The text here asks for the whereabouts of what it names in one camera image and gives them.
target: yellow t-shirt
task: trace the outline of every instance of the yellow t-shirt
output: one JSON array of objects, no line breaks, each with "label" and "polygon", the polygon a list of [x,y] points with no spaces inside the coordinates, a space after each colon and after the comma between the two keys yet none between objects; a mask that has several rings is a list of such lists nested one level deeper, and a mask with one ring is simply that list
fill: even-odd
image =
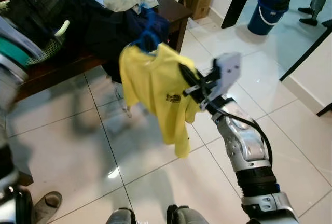
[{"label": "yellow t-shirt", "polygon": [[182,95],[189,85],[178,64],[186,65],[196,74],[195,65],[163,43],[154,53],[156,56],[146,54],[137,46],[127,46],[122,51],[124,99],[128,106],[142,102],[157,117],[164,143],[175,144],[175,154],[186,157],[190,146],[185,121],[193,123],[200,108],[191,97]]}]

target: green basket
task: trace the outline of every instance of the green basket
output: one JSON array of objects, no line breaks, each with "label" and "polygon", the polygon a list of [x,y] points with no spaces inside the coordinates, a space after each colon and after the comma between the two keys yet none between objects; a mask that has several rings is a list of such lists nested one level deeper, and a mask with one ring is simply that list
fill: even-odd
[{"label": "green basket", "polygon": [[[5,1],[1,1],[0,2],[0,14],[4,11],[8,11],[9,8],[7,6],[9,0],[5,0]],[[69,26],[69,20],[65,20],[62,27],[54,34],[55,37],[63,39],[65,37],[65,32]],[[26,62],[26,65],[33,65],[36,63],[40,63],[43,62],[51,57],[53,57],[56,53],[59,52],[59,50],[61,49],[62,45],[57,41],[57,40],[53,40],[51,39],[49,41],[49,43],[45,46],[45,48],[43,49],[43,55],[39,58],[29,58]]]}]

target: gray slipper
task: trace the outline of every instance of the gray slipper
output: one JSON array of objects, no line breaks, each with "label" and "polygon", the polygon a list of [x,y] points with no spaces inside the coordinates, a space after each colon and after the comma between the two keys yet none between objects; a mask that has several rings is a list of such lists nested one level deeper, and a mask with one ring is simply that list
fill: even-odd
[{"label": "gray slipper", "polygon": [[56,213],[62,203],[62,196],[59,192],[52,191],[44,195],[34,206],[36,224],[46,224]]}]

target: wooden table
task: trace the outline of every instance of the wooden table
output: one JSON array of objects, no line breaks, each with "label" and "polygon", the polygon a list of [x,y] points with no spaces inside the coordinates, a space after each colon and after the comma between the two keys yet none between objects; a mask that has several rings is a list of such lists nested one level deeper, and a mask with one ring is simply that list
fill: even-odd
[{"label": "wooden table", "polygon": [[[175,0],[158,2],[159,14],[171,23],[169,45],[180,52],[187,21],[192,12]],[[16,102],[106,62],[107,60],[94,56],[84,47],[64,48],[54,58],[28,70],[29,80],[22,85]]]}]

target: black cable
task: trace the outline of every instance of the black cable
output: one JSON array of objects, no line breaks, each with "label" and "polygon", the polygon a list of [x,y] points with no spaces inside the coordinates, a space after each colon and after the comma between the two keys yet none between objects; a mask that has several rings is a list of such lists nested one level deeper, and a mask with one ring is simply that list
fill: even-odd
[{"label": "black cable", "polygon": [[227,117],[229,117],[231,119],[235,119],[237,121],[240,121],[242,123],[245,123],[245,124],[253,127],[260,134],[260,137],[261,137],[263,143],[266,144],[266,147],[267,147],[267,150],[268,150],[269,162],[270,162],[271,168],[272,168],[272,163],[273,163],[272,148],[271,148],[271,145],[270,145],[270,142],[269,142],[268,138],[266,137],[265,133],[260,128],[260,126],[258,125],[258,123],[255,120],[253,120],[253,122],[251,122],[251,121],[248,121],[246,119],[240,118],[238,116],[235,116],[233,114],[230,114],[230,113],[228,113],[226,111],[221,110],[216,104],[213,103],[213,101],[210,101],[209,98],[207,97],[207,95],[206,95],[206,88],[204,86],[205,85],[204,79],[202,79],[202,81],[203,81],[203,83],[201,85],[201,88],[202,88],[203,96],[204,96],[206,102],[210,106],[212,106],[217,112],[221,113],[224,116],[227,116]]}]

